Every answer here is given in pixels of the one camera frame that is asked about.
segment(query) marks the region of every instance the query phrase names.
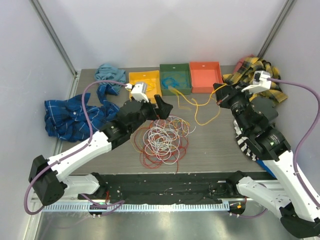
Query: green tray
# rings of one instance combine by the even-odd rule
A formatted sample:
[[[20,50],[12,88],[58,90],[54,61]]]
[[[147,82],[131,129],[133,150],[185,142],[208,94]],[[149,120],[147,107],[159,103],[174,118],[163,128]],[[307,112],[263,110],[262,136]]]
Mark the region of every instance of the green tray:
[[[191,94],[191,76],[189,63],[160,64],[160,87],[162,96],[175,95],[168,87],[179,90],[184,95]]]

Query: white wall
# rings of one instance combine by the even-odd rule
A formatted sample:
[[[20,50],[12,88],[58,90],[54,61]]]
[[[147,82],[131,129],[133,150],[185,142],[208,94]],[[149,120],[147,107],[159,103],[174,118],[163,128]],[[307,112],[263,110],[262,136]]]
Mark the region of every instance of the white wall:
[[[0,7],[0,239],[22,240],[23,198],[33,159],[53,154],[44,100],[65,99],[72,75],[27,0]]]
[[[285,0],[40,0],[76,69],[258,54]]]
[[[279,67],[283,80],[311,86],[320,93],[320,1],[297,1],[280,29],[265,59]],[[293,149],[309,129],[318,104],[308,91],[281,86],[289,98],[279,106],[277,127],[285,134]],[[300,150],[298,163],[320,193],[320,126],[315,127]]]

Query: red wire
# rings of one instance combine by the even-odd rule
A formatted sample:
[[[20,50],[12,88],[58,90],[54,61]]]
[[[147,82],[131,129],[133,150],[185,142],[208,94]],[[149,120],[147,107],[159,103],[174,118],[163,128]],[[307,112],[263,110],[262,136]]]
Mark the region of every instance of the red wire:
[[[158,122],[158,125],[163,126],[166,124],[166,122],[168,122],[168,120],[163,120],[163,122]],[[187,127],[187,125],[185,123],[180,123],[181,124],[181,128],[183,129],[184,126]],[[141,152],[140,153],[140,162],[141,164],[148,169],[157,169],[159,168],[162,164],[164,164],[164,162],[166,163],[173,163],[176,161],[176,171],[175,173],[177,173],[179,171],[179,161],[181,159],[183,159],[187,153],[187,148],[189,145],[189,140],[186,137],[187,133],[186,132],[182,132],[181,137],[180,137],[180,144],[179,146],[177,146],[177,149],[174,150],[173,152],[169,152],[164,156],[154,156],[151,155],[150,153],[148,153],[148,147],[147,144],[149,143],[148,139],[145,139],[146,144],[142,147],[142,149],[139,147],[139,145],[137,144],[137,134],[142,131],[143,129],[149,130],[151,127],[153,127],[155,125],[155,122],[152,121],[149,125],[149,127],[141,127],[140,129],[138,129],[134,136],[133,136],[133,141],[134,141],[134,145],[136,146],[136,148]],[[175,135],[173,133],[169,133],[168,134],[171,137],[174,137]]]

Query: orange tray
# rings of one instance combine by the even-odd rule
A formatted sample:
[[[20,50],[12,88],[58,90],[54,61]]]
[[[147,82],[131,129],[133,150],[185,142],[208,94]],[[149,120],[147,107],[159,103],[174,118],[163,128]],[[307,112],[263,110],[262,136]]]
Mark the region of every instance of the orange tray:
[[[192,93],[210,94],[214,84],[223,84],[218,61],[190,62]]]
[[[150,102],[152,104],[156,103],[156,94],[162,96],[160,88],[160,73],[158,70],[129,72],[129,83],[136,84],[137,82],[144,82],[148,84],[148,87],[146,89],[146,96],[148,97],[148,99],[150,99]]]

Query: black base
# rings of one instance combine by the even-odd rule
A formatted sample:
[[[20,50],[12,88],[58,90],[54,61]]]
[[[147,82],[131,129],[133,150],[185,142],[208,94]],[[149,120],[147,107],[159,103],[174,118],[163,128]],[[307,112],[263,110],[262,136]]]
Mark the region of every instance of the black base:
[[[254,180],[274,180],[267,172],[246,172]],[[111,203],[126,204],[217,204],[221,198],[243,198],[225,181],[231,172],[177,174],[101,175],[107,182]]]

